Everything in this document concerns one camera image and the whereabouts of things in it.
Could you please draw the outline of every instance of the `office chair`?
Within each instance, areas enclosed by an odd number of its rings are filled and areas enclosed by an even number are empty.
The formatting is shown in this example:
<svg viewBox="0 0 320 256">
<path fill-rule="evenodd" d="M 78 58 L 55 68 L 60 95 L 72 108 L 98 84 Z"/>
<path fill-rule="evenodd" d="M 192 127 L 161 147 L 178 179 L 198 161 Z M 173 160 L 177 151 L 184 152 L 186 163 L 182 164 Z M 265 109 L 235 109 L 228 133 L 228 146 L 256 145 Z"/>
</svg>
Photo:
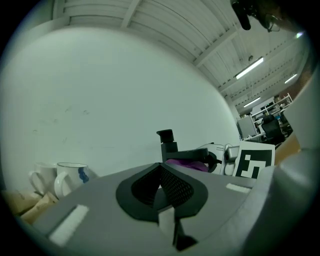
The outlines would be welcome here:
<svg viewBox="0 0 320 256">
<path fill-rule="evenodd" d="M 285 141 L 279 122 L 272 114 L 263 117 L 262 129 L 265 131 L 266 144 L 278 145 Z"/>
</svg>

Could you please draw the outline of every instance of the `mug handle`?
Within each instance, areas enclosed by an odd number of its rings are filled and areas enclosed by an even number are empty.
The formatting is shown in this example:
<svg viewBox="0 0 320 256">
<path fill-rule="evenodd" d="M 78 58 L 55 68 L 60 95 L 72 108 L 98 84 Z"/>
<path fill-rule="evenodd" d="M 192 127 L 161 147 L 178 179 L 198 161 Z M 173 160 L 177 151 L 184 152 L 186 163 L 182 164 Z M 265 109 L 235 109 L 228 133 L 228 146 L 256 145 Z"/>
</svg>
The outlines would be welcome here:
<svg viewBox="0 0 320 256">
<path fill-rule="evenodd" d="M 64 192 L 63 192 L 63 183 L 64 183 L 64 180 L 67 177 L 67 175 L 68 174 L 65 171 L 63 171 L 63 172 L 59 173 L 58 176 L 54 180 L 54 192 L 59 199 L 66 196 L 66 195 L 64 195 Z"/>
<path fill-rule="evenodd" d="M 35 182 L 34 182 L 34 176 L 37 176 L 41 182 L 42 188 L 39 188 Z M 35 189 L 35 191 L 39 192 L 40 194 L 44 195 L 45 194 L 45 180 L 42 177 L 41 173 L 36 170 L 32 170 L 29 172 L 29 181 L 32 185 L 32 187 Z"/>
</svg>

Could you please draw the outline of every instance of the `ceiling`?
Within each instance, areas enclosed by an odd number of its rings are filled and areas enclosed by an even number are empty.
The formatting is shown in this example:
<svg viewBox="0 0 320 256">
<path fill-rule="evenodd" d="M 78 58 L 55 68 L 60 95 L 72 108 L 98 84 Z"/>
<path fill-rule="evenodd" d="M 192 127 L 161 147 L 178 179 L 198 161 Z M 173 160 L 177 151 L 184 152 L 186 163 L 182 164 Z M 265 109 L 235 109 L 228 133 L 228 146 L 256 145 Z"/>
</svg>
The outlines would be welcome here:
<svg viewBox="0 0 320 256">
<path fill-rule="evenodd" d="M 290 86 L 294 80 L 284 82 L 301 73 L 309 55 L 304 36 L 268 33 L 255 19 L 243 30 L 229 0 L 56 0 L 53 18 L 61 16 L 70 16 L 70 25 L 130 29 L 158 41 L 193 63 L 240 113 Z M 260 57 L 262 64 L 235 78 Z"/>
</svg>

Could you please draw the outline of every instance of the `desk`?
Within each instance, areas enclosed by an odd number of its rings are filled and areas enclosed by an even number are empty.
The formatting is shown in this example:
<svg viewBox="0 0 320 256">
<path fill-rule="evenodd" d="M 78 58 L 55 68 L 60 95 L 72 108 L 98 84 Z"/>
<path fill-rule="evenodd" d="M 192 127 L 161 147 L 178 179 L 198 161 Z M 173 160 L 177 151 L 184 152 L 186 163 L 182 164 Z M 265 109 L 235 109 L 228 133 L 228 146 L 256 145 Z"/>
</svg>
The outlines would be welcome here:
<svg viewBox="0 0 320 256">
<path fill-rule="evenodd" d="M 243 140 L 243 141 L 249 141 L 249 140 L 252 140 L 252 139 L 256 139 L 256 138 L 262 137 L 262 136 L 264 136 L 264 135 L 266 135 L 265 132 L 264 132 L 264 133 L 260 133 L 260 134 L 255 135 L 255 136 L 252 136 L 252 137 L 250 136 L 250 137 L 243 138 L 242 140 Z"/>
<path fill-rule="evenodd" d="M 290 126 L 290 124 L 288 123 L 288 122 L 286 122 L 286 123 L 280 123 L 280 128 L 282 129 L 282 128 L 285 128 L 285 127 L 288 127 L 288 126 Z"/>
</svg>

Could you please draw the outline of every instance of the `fluorescent light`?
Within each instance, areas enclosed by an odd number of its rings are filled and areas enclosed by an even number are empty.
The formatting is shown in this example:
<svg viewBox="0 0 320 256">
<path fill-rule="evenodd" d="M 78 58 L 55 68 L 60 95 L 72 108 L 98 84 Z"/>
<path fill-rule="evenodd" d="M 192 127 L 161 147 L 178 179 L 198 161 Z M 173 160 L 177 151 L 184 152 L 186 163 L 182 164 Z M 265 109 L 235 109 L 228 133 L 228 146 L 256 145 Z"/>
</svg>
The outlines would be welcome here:
<svg viewBox="0 0 320 256">
<path fill-rule="evenodd" d="M 295 38 L 299 38 L 299 37 L 301 37 L 303 34 L 304 34 L 303 32 L 299 32 L 299 33 L 297 33 L 297 34 L 295 35 Z"/>
<path fill-rule="evenodd" d="M 250 66 L 248 66 L 244 71 L 241 71 L 239 74 L 237 74 L 235 76 L 236 79 L 239 79 L 241 77 L 243 77 L 246 73 L 248 73 L 249 71 L 253 70 L 256 66 L 258 66 L 259 64 L 261 64 L 262 62 L 264 62 L 264 58 L 261 57 L 259 59 L 256 60 L 256 62 L 252 63 Z"/>
<path fill-rule="evenodd" d="M 256 98 L 255 100 L 251 101 L 251 102 L 250 102 L 250 103 L 248 103 L 247 105 L 244 105 L 243 107 L 245 108 L 245 107 L 249 106 L 250 104 L 252 104 L 252 103 L 254 103 L 254 102 L 256 102 L 256 101 L 260 100 L 260 98 L 261 98 L 261 97 Z"/>
<path fill-rule="evenodd" d="M 285 81 L 284 83 L 288 83 L 291 79 L 294 79 L 296 77 L 297 74 L 294 74 L 293 76 L 291 76 L 287 81 Z"/>
</svg>

